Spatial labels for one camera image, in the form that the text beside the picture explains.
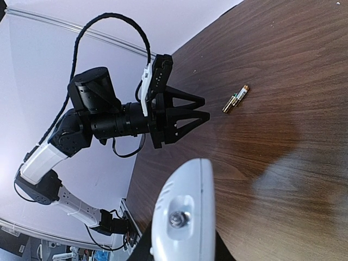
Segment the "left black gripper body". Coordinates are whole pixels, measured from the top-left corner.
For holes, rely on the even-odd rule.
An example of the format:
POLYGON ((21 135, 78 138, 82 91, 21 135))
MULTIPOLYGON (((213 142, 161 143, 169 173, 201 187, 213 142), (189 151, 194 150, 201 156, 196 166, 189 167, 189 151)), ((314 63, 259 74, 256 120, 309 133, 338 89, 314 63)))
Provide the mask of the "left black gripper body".
POLYGON ((109 139, 148 133, 155 148, 173 142, 167 133, 173 102, 166 101, 173 94, 172 87, 166 86, 146 104, 147 115, 138 102, 121 103, 106 67, 75 75, 67 90, 73 108, 58 121, 53 145, 68 157, 90 147, 93 138, 105 145, 109 139))

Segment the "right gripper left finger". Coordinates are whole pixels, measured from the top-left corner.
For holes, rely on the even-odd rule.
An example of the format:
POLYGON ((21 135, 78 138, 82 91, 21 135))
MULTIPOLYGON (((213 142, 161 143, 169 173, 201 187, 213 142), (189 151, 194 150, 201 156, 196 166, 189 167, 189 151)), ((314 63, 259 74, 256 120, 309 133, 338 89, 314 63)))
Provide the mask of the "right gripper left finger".
POLYGON ((148 225, 133 252, 127 259, 128 261, 152 261, 152 254, 150 253, 150 248, 152 247, 151 233, 152 226, 148 225))

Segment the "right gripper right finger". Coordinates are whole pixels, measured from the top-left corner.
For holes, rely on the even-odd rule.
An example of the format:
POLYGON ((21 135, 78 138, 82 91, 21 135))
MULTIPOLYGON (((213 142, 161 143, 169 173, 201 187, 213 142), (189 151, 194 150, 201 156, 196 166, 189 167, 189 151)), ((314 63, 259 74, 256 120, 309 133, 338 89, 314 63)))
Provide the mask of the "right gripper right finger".
POLYGON ((232 256, 226 244, 223 242, 223 239, 219 235, 218 231, 216 231, 215 236, 215 261, 236 261, 236 259, 232 256))

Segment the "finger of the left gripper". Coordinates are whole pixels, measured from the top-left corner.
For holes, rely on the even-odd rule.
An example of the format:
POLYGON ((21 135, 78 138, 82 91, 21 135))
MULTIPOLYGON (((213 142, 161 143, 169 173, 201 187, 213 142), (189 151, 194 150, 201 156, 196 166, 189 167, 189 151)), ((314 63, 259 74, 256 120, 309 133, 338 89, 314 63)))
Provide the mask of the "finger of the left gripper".
POLYGON ((167 125, 164 128, 164 143, 174 144, 196 127, 210 120, 210 113, 197 110, 166 110, 167 125), (193 120, 180 128, 177 122, 193 120))
POLYGON ((197 109, 204 106, 204 98, 196 95, 189 94, 184 91, 167 86, 164 93, 164 103, 166 108, 179 108, 179 109, 197 109), (185 105, 175 107, 173 100, 179 99, 182 101, 190 102, 185 105))

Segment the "white remote control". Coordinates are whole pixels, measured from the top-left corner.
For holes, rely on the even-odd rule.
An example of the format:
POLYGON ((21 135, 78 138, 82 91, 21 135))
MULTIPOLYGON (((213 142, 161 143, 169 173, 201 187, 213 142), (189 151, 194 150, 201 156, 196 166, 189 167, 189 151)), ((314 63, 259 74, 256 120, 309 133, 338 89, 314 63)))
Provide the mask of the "white remote control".
POLYGON ((167 179, 156 201, 150 250, 154 260, 214 260, 215 224, 212 163, 191 159, 167 179))

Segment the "gold AAA battery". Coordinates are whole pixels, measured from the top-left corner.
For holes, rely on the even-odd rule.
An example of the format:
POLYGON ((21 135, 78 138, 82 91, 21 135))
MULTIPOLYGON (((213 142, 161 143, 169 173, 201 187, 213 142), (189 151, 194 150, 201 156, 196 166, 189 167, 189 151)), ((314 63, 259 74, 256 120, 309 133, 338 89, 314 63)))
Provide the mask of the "gold AAA battery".
POLYGON ((223 107, 222 112, 227 114, 231 110, 231 108, 234 106, 236 100, 237 100, 236 94, 232 95, 230 99, 228 100, 228 102, 223 107))
POLYGON ((244 85, 242 89, 239 91, 239 93, 236 95, 236 100, 233 103, 233 106, 236 107, 241 100, 245 97, 245 95, 248 93, 250 87, 248 85, 244 85))

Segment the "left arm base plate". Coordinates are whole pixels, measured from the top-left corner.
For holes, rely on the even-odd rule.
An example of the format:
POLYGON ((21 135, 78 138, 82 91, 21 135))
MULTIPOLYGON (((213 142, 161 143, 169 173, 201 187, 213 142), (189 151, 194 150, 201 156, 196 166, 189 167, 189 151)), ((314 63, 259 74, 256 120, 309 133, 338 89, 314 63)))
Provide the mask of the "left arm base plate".
POLYGON ((120 216, 128 222, 128 231, 123 236, 123 242, 125 244, 125 249, 127 250, 136 246, 142 234, 128 210, 120 210, 119 213, 120 216))

